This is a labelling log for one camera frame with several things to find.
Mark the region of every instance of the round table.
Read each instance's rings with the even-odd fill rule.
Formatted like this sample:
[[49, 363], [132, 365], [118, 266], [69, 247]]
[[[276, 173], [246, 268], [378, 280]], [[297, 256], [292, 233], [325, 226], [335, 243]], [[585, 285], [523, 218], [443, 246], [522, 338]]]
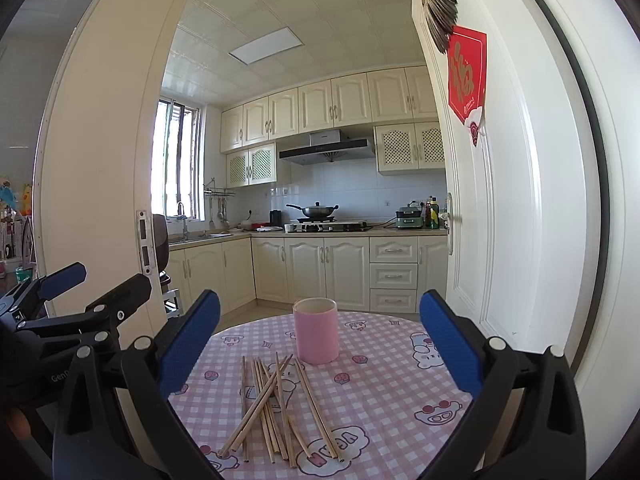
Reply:
[[[312, 458], [293, 438], [296, 465], [269, 459], [262, 427], [254, 424], [242, 450], [219, 457], [241, 419], [241, 359], [261, 358], [270, 371], [275, 355], [296, 353], [293, 316], [261, 319], [213, 335], [187, 383], [169, 402], [212, 466], [225, 479], [288, 479], [316, 476], [344, 480], [414, 480], [429, 465], [459, 423], [471, 396], [461, 392], [424, 327], [397, 317], [338, 313], [340, 355], [329, 364], [305, 365], [319, 410], [342, 449], [331, 459], [314, 422], [293, 365], [283, 373], [287, 413], [293, 416]], [[246, 370], [244, 395], [255, 399]], [[282, 428], [280, 408], [271, 405]]]

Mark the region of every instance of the kitchen countertop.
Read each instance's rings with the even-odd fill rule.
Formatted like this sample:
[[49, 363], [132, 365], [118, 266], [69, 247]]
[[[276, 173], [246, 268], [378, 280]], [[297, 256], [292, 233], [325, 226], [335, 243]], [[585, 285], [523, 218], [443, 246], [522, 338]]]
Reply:
[[368, 231], [346, 232], [346, 233], [286, 233], [284, 231], [250, 231], [243, 233], [233, 233], [229, 236], [220, 238], [202, 238], [196, 240], [188, 240], [187, 242], [169, 243], [170, 251], [178, 249], [187, 249], [189, 247], [198, 247], [207, 244], [219, 244], [222, 242], [230, 242], [232, 240], [241, 240], [242, 238], [335, 238], [335, 237], [377, 237], [377, 236], [446, 236], [449, 233], [446, 229], [385, 229], [383, 227], [374, 227]]

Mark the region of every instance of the cabinet door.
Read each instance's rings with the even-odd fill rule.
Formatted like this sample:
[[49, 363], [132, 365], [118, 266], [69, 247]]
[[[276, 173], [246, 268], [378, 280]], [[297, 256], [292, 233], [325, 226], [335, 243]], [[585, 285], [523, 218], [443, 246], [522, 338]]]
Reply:
[[404, 68], [367, 72], [367, 80], [375, 123], [414, 118]]
[[220, 118], [220, 153], [242, 146], [242, 107], [222, 112]]
[[316, 132], [334, 127], [334, 103], [331, 80], [298, 88], [300, 133]]
[[166, 264], [165, 272], [171, 278], [169, 290], [177, 288], [180, 291], [182, 309], [186, 312], [191, 306], [191, 291], [189, 290], [189, 274], [187, 262], [184, 258], [184, 249], [169, 251], [169, 262]]
[[213, 290], [220, 300], [220, 314], [228, 312], [222, 244], [208, 244], [184, 250], [192, 302], [203, 290]]
[[338, 309], [369, 310], [369, 240], [325, 238], [326, 296]]
[[418, 297], [416, 312], [420, 310], [420, 298], [435, 288], [443, 298], [447, 295], [447, 265], [449, 250], [446, 236], [418, 236]]
[[378, 171], [418, 170], [418, 147], [413, 124], [376, 126]]
[[444, 168], [444, 149], [440, 123], [417, 123], [415, 137], [418, 142], [420, 169]]
[[226, 186], [240, 187], [249, 184], [249, 152], [226, 156]]
[[251, 239], [223, 242], [222, 261], [225, 266], [225, 283], [228, 310], [234, 310], [255, 300], [254, 264], [251, 256]]
[[259, 300], [289, 302], [284, 238], [251, 238], [255, 295]]
[[322, 238], [285, 238], [284, 244], [289, 301], [325, 298]]
[[242, 106], [243, 146], [269, 139], [269, 98], [263, 97]]
[[371, 104], [367, 74], [331, 79], [334, 125], [348, 126], [371, 122]]
[[269, 138], [279, 139], [298, 133], [298, 89], [269, 96]]
[[276, 181], [276, 145], [249, 150], [249, 184]]
[[425, 66], [411, 66], [404, 69], [409, 87], [409, 98], [414, 119], [435, 119], [438, 117], [436, 99], [429, 70]]

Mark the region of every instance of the lattice cabinet door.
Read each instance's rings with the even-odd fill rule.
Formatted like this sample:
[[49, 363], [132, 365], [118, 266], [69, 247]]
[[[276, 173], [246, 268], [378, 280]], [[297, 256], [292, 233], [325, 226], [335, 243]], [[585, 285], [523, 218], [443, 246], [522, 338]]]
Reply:
[[276, 181], [276, 145], [249, 150], [249, 184]]
[[418, 147], [413, 124], [376, 126], [378, 171], [418, 170]]
[[417, 123], [418, 163], [421, 169], [444, 168], [444, 150], [440, 123]]
[[226, 156], [226, 186], [240, 187], [249, 184], [249, 152], [237, 152]]

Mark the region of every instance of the pink cup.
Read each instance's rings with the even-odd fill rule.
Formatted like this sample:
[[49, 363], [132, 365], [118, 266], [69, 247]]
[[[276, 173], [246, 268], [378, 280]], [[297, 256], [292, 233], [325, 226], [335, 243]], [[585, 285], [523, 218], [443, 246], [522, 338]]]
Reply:
[[311, 365], [338, 357], [338, 305], [328, 298], [307, 298], [293, 305], [298, 358]]

